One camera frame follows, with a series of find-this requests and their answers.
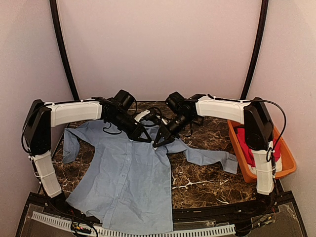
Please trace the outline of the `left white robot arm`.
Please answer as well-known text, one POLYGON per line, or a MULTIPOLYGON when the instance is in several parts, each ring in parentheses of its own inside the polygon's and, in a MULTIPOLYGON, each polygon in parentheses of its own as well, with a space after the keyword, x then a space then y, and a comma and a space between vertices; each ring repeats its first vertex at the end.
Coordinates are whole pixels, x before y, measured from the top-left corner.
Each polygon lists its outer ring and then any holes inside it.
POLYGON ((66 215, 70 205, 60 195, 62 188, 58 182, 51 158, 51 129, 53 127, 84 120, 103 120, 126 133, 137 142, 151 142, 144 125, 136 121, 129 108, 135 98, 120 90, 115 97, 105 99, 92 97, 74 102, 45 103, 34 100, 23 125, 21 143, 33 163, 35 175, 40 180, 46 194, 52 198, 50 207, 59 215, 66 215))

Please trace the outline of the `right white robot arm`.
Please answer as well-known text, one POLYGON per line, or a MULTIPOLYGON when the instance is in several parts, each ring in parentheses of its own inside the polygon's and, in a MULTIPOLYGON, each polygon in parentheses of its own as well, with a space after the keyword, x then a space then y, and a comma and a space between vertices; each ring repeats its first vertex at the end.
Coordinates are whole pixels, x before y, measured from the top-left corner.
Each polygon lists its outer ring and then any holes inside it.
POLYGON ((195 94, 184 98, 174 92, 168 96, 166 105, 176 114, 169 123, 162 123, 154 140, 155 148, 172 143, 179 132, 198 117, 216 117, 232 120, 244 126, 245 142, 254 155, 257 192, 252 210, 263 214, 271 206, 268 197, 275 188, 275 149, 279 140, 274 139, 274 124, 269 115, 267 100, 256 97, 252 100, 224 99, 211 95, 195 94))

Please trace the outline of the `light blue shirt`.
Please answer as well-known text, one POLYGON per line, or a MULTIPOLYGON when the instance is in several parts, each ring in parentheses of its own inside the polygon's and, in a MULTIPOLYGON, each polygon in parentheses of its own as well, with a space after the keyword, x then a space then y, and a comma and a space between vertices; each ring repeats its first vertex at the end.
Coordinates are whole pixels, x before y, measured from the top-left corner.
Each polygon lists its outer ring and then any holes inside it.
POLYGON ((154 148, 117 135, 115 126, 108 133, 103 128, 94 120, 65 129, 63 163, 76 159, 79 140, 94 147, 92 162, 67 203, 96 217, 105 229, 135 235, 173 231, 169 154, 184 153, 197 165, 220 162, 224 171, 237 172, 237 158, 228 152, 193 149, 180 139, 154 148))

